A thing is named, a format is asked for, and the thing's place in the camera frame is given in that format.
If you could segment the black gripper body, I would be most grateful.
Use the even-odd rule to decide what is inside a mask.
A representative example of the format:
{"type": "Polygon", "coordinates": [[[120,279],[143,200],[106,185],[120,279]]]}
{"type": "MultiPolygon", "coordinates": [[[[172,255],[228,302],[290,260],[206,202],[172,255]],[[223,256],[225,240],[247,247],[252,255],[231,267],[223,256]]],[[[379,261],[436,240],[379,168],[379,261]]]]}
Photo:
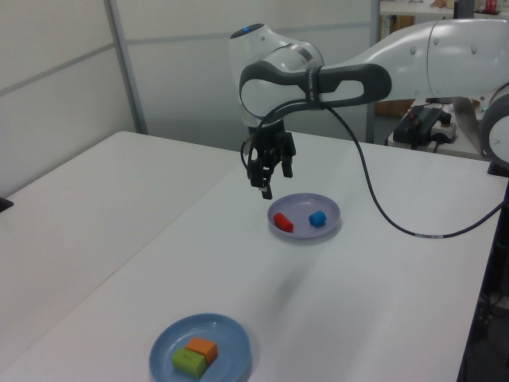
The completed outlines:
{"type": "Polygon", "coordinates": [[[251,146],[253,150],[248,155],[247,164],[255,159],[273,162],[274,166],[281,163],[283,155],[296,154],[293,136],[284,127],[251,128],[251,146]]]}

